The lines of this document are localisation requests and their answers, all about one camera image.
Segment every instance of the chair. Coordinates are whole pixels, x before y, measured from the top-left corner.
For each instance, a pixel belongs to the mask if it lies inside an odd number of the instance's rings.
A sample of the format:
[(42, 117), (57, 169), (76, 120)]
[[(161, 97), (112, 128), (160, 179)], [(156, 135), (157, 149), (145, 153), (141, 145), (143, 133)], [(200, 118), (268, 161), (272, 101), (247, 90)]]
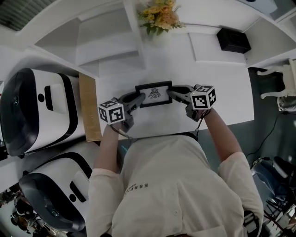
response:
[(264, 99), (266, 96), (296, 96), (296, 61), (289, 58), (289, 65), (275, 66), (265, 72), (257, 71), (257, 75), (264, 76), (274, 72), (283, 73), (284, 85), (279, 91), (271, 91), (261, 94), (261, 98)]

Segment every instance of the cardboard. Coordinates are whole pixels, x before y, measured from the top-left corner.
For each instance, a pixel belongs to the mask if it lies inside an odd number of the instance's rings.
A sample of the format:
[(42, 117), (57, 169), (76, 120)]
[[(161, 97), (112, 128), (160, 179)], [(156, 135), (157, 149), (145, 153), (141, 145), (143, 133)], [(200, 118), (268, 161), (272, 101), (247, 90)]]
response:
[(95, 79), (79, 73), (81, 112), (88, 142), (102, 140), (96, 96)]

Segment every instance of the black frame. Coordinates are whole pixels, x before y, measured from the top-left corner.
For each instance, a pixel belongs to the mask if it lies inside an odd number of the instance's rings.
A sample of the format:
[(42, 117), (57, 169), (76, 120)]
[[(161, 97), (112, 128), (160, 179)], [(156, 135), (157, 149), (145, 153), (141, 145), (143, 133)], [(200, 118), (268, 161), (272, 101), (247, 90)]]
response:
[[(140, 93), (140, 91), (144, 90), (144, 89), (150, 89), (150, 88), (155, 88), (155, 87), (165, 87), (165, 86), (168, 86), (168, 89), (170, 89), (172, 87), (172, 81), (162, 81), (162, 82), (144, 84), (144, 85), (140, 85), (140, 86), (135, 86), (135, 89), (136, 89), (137, 93)], [(141, 104), (140, 108), (166, 105), (166, 104), (171, 104), (172, 102), (173, 102), (172, 98), (169, 97), (167, 101), (156, 102), (156, 103), (145, 104), (145, 105)]]

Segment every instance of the person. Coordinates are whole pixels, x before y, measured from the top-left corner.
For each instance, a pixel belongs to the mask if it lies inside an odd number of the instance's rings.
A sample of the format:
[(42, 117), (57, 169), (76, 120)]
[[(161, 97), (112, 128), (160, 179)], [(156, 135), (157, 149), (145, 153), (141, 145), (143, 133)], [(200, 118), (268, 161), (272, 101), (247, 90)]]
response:
[(172, 135), (133, 143), (118, 174), (118, 133), (106, 126), (90, 177), (88, 237), (241, 237), (245, 212), (259, 235), (263, 204), (247, 159), (218, 113), (207, 114), (218, 173), (196, 140)]

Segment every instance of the floor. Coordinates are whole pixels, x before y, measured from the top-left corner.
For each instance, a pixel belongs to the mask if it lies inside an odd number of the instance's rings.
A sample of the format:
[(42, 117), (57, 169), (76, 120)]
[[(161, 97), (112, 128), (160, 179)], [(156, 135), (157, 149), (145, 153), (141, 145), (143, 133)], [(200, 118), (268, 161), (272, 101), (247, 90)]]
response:
[[(280, 156), (284, 160), (290, 161), (296, 165), (296, 116), (280, 114), (276, 97), (260, 98), (259, 80), (274, 80), (277, 79), (279, 75), (267, 75), (262, 78), (262, 76), (258, 76), (256, 72), (257, 69), (255, 68), (249, 69), (255, 120), (230, 125), (229, 128), (238, 139), (243, 152), (248, 155), (255, 152), (260, 147), (264, 138), (272, 130), (278, 116), (274, 131), (267, 138), (262, 148), (256, 154), (249, 155), (247, 159), (249, 163), (252, 164), (252, 162), (259, 157), (270, 157), (272, 159), (275, 156)], [(209, 131), (201, 130), (198, 140), (208, 158), (211, 168), (217, 171), (220, 161)], [(128, 141), (120, 142), (119, 150), (123, 156), (129, 145), (130, 142)], [(255, 177), (254, 180), (264, 202), (270, 196), (270, 192), (258, 178)]]

